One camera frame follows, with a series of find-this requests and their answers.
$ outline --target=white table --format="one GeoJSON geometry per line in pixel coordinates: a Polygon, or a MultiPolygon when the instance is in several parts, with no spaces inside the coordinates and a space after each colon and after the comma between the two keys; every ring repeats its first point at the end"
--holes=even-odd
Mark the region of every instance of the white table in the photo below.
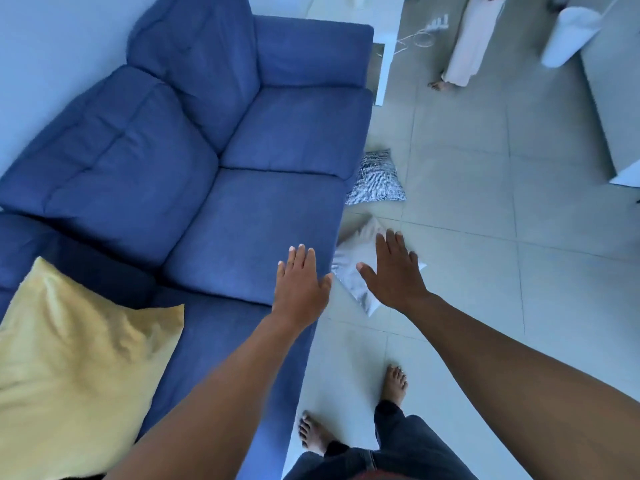
{"type": "Polygon", "coordinates": [[[313,0],[307,13],[307,18],[314,20],[362,23],[373,27],[373,42],[385,46],[376,95],[377,106],[382,106],[385,99],[403,5],[404,0],[365,0],[362,8],[356,8],[353,0],[313,0]]]}

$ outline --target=white container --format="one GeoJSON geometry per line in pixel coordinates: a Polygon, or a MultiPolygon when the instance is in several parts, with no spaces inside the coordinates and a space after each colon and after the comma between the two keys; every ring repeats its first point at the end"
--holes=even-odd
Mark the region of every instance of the white container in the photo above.
{"type": "Polygon", "coordinates": [[[364,0],[351,0],[353,7],[360,10],[364,8],[364,0]]]}
{"type": "Polygon", "coordinates": [[[551,32],[542,64],[560,67],[580,50],[602,27],[602,15],[581,6],[570,6],[560,12],[551,32]]]}

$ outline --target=table leg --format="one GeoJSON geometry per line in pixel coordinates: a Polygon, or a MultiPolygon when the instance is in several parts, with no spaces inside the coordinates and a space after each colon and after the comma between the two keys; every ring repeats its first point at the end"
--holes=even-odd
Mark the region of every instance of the table leg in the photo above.
{"type": "Polygon", "coordinates": [[[396,42],[386,43],[384,52],[382,52],[382,67],[380,67],[380,80],[378,81],[378,93],[376,94],[376,106],[382,106],[385,100],[385,92],[387,91],[387,81],[389,79],[389,69],[391,69],[391,61],[394,59],[396,51],[396,42]]]}

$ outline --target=sofa cushion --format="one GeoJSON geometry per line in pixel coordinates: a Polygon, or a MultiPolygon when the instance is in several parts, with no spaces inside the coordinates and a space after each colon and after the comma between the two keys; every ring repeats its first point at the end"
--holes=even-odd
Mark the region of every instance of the sofa cushion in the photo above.
{"type": "Polygon", "coordinates": [[[0,205],[158,267],[209,192],[218,159],[172,89],[123,66],[71,102],[0,180],[0,205]]]}
{"type": "MultiPolygon", "coordinates": [[[[271,311],[268,306],[168,288],[158,288],[149,306],[181,304],[185,305],[182,336],[158,384],[140,436],[239,347],[271,311]]],[[[302,332],[284,360],[238,480],[282,477],[315,329],[313,324],[302,332]]]]}
{"type": "Polygon", "coordinates": [[[190,290],[270,305],[290,246],[330,270],[346,188],[338,177],[221,169],[163,274],[190,290]]]}
{"type": "Polygon", "coordinates": [[[0,212],[0,320],[37,257],[89,290],[128,308],[146,304],[153,276],[115,261],[42,222],[0,212]]]}
{"type": "Polygon", "coordinates": [[[219,153],[260,88],[248,0],[158,0],[133,28],[127,60],[176,89],[219,153]]]}
{"type": "Polygon", "coordinates": [[[359,88],[263,88],[220,158],[226,168],[323,173],[355,182],[371,119],[359,88]]]}

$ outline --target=pillow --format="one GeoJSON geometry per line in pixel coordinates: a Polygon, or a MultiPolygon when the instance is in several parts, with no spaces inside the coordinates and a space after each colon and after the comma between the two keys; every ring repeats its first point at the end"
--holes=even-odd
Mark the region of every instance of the pillow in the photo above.
{"type": "Polygon", "coordinates": [[[2,477],[112,468],[136,439],[183,325],[183,305],[124,308],[37,258],[0,324],[2,477]]]}
{"type": "Polygon", "coordinates": [[[153,269],[180,240],[217,169],[172,88],[123,66],[27,146],[0,178],[0,206],[153,269]]]}
{"type": "MultiPolygon", "coordinates": [[[[356,264],[364,262],[376,271],[378,258],[376,257],[376,234],[384,235],[385,229],[375,217],[368,220],[364,226],[352,236],[338,245],[333,256],[331,270],[336,278],[347,288],[368,316],[371,316],[381,305],[378,298],[367,288],[367,284],[356,269],[356,264]]],[[[418,267],[427,266],[418,262],[418,267]]]]}
{"type": "Polygon", "coordinates": [[[398,181],[396,165],[391,160],[391,150],[364,154],[356,185],[348,193],[346,204],[380,200],[406,200],[404,189],[398,181]]]}

